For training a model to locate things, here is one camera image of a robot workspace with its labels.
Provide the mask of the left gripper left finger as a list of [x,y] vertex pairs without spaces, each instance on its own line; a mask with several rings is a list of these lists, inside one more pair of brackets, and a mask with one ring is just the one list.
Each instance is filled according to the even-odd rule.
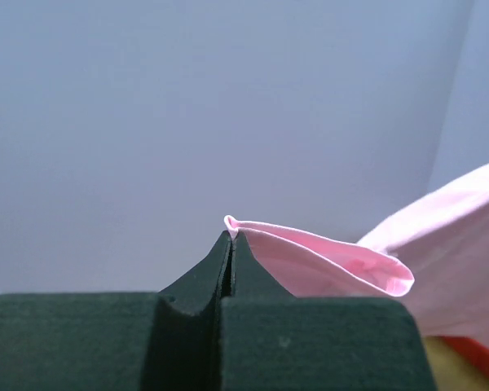
[[174,311],[196,316],[218,302],[230,270],[232,239],[224,231],[209,253],[188,272],[159,292]]

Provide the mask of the light pink t-shirt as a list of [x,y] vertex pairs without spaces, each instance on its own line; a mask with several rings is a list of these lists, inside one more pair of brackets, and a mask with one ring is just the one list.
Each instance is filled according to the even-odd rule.
[[297,297],[392,297],[425,336],[489,348],[489,164],[389,216],[359,242],[226,216],[255,259]]

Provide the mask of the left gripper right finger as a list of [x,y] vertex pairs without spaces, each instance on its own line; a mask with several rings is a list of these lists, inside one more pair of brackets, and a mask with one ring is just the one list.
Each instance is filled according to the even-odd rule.
[[233,240],[231,296],[250,300],[293,297],[255,258],[244,233]]

